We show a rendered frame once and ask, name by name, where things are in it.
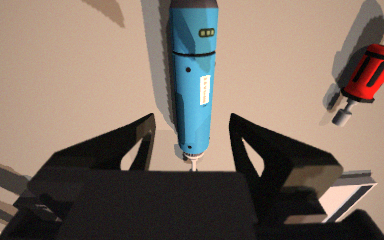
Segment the beige rectangular tray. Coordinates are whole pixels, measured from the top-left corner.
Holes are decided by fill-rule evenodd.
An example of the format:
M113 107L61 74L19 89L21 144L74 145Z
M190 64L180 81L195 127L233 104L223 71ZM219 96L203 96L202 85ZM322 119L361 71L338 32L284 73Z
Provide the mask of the beige rectangular tray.
M376 184L371 176L337 179L319 200L328 215L323 222L339 220Z

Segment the blue nut driver barrel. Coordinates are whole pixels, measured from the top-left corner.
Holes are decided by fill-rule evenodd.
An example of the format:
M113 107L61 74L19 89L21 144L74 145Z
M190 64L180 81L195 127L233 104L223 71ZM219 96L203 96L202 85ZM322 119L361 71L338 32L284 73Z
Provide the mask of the blue nut driver barrel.
M209 146L219 8L217 0L171 0L169 7L179 147L196 161Z

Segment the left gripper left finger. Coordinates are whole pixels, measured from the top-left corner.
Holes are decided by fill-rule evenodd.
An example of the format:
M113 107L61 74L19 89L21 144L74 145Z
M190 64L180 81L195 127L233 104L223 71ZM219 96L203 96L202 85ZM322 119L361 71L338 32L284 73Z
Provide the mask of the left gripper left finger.
M54 152L43 166L121 170L122 158L142 139L129 170L149 170L155 132L155 116L150 113L128 125Z

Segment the red-handled nut driver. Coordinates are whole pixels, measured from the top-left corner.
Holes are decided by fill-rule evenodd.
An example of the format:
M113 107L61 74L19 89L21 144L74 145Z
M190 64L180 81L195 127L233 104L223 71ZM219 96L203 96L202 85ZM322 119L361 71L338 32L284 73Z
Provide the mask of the red-handled nut driver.
M343 127L352 113L350 109L359 103L373 103L374 93L384 83L384 45L371 44L354 70L349 83L340 90L347 97L347 105L339 109L332 123Z

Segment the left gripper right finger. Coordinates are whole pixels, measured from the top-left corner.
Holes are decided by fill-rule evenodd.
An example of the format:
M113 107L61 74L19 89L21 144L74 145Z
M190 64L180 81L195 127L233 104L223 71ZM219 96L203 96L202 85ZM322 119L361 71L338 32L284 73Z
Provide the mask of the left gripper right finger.
M235 170L246 177L257 225L276 202L319 200L344 171L331 153L259 126L235 113L230 114L229 135ZM261 176L242 138L263 159Z

